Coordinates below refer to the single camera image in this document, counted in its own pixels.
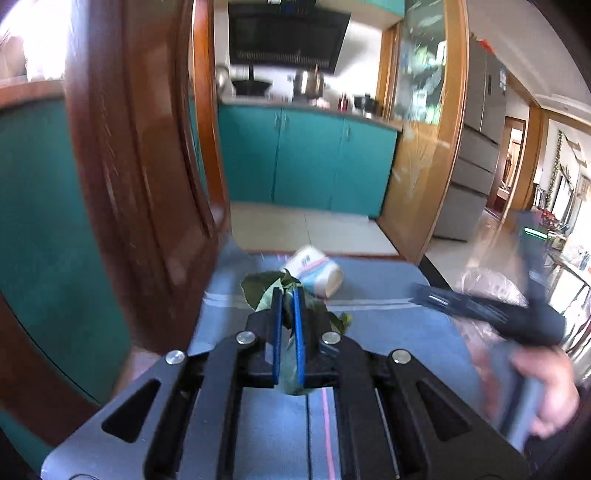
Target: white stripe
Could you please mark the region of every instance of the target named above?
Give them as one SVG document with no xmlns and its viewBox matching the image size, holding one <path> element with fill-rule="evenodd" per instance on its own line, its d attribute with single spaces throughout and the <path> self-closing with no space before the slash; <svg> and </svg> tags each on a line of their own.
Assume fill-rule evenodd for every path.
<svg viewBox="0 0 591 480">
<path fill-rule="evenodd" d="M 246 301 L 242 295 L 231 295 L 224 293 L 209 293 L 205 292 L 205 296 L 211 300 L 219 301 Z M 329 300 L 328 305 L 390 305 L 390 304 L 406 304 L 410 302 L 410 297 L 406 299 L 386 299 L 386 300 Z"/>
<path fill-rule="evenodd" d="M 388 299 L 388 300 L 329 300 L 328 305 L 391 305 L 398 303 L 409 303 L 407 299 Z"/>
<path fill-rule="evenodd" d="M 215 300 L 203 299 L 203 303 L 205 305 L 209 305 L 210 307 L 218 307 L 221 309 L 240 309 L 240 310 L 250 310 L 251 312 L 254 312 L 254 310 L 246 302 L 230 303 L 230 302 L 219 302 L 219 301 L 215 301 Z"/>
<path fill-rule="evenodd" d="M 219 301 L 219 300 L 210 300 L 210 299 L 203 299 L 203 303 L 205 305 L 209 305 L 210 307 L 217 307 L 217 308 L 234 308 L 239 310 L 250 310 L 252 308 L 246 303 L 245 301 L 242 302 L 230 302 L 230 301 Z M 390 304 L 390 305 L 331 305 L 330 311 L 332 312 L 364 312 L 364 311 L 378 311 L 378 310 L 404 310 L 404 309 L 414 309 L 419 308 L 420 305 L 415 305 L 414 303 L 399 303 L 399 304 Z"/>
<path fill-rule="evenodd" d="M 404 310 L 416 309 L 420 305 L 414 303 L 399 303 L 391 305 L 353 305 L 353 306 L 330 306 L 331 312 L 362 312 L 364 310 Z"/>
</svg>

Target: bottle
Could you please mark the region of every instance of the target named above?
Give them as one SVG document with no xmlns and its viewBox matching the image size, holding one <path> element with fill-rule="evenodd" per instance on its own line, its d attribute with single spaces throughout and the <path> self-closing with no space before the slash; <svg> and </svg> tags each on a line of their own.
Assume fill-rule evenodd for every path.
<svg viewBox="0 0 591 480">
<path fill-rule="evenodd" d="M 346 112 L 349 110 L 349 99 L 346 94 L 343 94 L 339 98 L 339 112 Z"/>
</svg>

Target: range hood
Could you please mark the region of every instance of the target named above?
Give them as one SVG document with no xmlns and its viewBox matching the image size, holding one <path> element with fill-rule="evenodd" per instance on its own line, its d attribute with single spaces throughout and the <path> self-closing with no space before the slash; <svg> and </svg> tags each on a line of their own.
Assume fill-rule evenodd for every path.
<svg viewBox="0 0 591 480">
<path fill-rule="evenodd" d="M 350 14 L 311 2 L 228 5 L 230 63 L 276 65 L 333 74 Z"/>
</svg>

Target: doorway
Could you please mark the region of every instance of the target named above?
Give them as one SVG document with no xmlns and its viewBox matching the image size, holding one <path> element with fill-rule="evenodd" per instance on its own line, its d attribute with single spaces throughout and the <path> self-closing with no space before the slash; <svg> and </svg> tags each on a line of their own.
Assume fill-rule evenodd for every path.
<svg viewBox="0 0 591 480">
<path fill-rule="evenodd" d="M 486 201 L 486 210 L 502 218 L 509 208 L 511 191 L 517 183 L 517 172 L 523 154 L 526 121 L 511 116 L 505 117 L 505 128 L 496 163 L 495 178 Z"/>
</svg>

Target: plastic bag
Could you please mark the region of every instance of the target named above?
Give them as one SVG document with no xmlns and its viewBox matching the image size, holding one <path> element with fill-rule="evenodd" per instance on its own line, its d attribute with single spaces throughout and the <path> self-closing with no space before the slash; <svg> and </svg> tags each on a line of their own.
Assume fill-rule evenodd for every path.
<svg viewBox="0 0 591 480">
<path fill-rule="evenodd" d="M 488 268 L 475 267 L 468 269 L 456 284 L 455 290 L 527 306 L 525 297 L 511 280 L 502 273 Z M 454 318 L 454 322 L 473 359 L 483 349 L 488 349 L 492 343 L 501 340 L 501 337 L 489 323 L 465 318 Z"/>
</svg>

